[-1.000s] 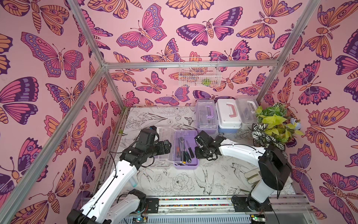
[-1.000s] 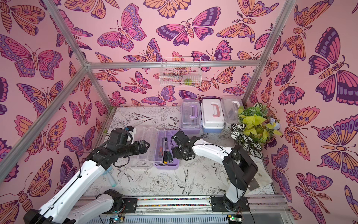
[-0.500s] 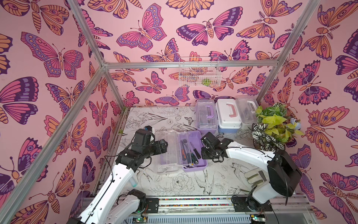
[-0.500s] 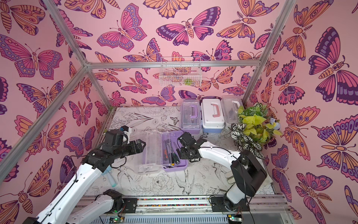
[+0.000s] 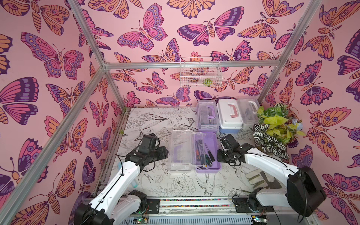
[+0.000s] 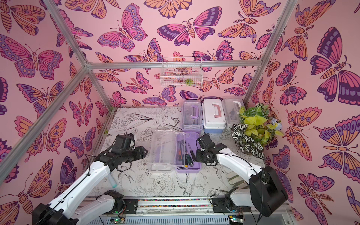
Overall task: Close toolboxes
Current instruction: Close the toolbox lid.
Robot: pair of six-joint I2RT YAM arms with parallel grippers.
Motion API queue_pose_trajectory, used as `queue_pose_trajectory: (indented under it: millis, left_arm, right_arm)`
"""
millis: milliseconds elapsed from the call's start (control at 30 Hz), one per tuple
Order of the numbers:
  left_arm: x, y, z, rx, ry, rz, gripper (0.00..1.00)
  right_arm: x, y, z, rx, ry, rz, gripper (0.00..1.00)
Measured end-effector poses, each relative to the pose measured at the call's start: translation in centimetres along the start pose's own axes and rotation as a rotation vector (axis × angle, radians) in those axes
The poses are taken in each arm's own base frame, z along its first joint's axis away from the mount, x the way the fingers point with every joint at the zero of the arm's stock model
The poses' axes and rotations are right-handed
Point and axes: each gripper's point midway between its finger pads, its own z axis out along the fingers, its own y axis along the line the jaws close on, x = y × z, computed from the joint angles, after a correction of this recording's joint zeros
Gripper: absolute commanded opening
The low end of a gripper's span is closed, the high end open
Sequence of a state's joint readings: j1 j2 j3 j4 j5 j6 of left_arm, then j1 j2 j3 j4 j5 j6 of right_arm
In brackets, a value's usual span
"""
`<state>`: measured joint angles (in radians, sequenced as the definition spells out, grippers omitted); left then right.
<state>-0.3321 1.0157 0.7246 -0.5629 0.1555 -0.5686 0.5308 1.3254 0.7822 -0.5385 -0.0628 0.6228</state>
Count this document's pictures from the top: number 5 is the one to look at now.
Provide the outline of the white toolbox clear lid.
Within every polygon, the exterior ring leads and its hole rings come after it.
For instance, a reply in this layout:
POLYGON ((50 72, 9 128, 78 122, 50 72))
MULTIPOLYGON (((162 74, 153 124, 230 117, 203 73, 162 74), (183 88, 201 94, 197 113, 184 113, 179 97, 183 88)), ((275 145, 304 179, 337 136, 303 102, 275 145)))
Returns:
POLYGON ((251 129, 258 123, 257 111, 260 105, 256 98, 241 97, 237 99, 240 114, 243 120, 243 129, 251 129))

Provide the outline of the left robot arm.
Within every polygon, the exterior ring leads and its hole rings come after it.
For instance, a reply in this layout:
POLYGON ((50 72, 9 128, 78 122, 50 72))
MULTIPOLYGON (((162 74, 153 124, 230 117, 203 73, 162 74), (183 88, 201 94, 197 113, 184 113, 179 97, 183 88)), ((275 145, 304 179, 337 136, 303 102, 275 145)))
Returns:
POLYGON ((117 174, 89 204, 80 204, 75 210, 75 225, 120 225, 133 213, 144 216, 149 206, 147 195, 133 190, 125 200, 119 202, 128 186, 134 182, 144 168, 166 159, 169 151, 160 146, 154 134, 145 134, 140 143, 129 152, 117 174))

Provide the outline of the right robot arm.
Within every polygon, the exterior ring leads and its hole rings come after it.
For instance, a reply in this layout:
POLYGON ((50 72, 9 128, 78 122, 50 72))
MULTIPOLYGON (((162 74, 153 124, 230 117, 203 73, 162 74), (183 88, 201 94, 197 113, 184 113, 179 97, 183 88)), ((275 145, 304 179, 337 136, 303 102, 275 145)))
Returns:
POLYGON ((271 157, 251 144, 239 144, 228 134, 220 139, 217 159, 233 165, 249 164, 274 177, 282 188, 256 188, 248 195, 247 205, 253 212, 260 207, 292 208, 301 216, 309 217, 327 198, 313 169, 296 167, 271 157))

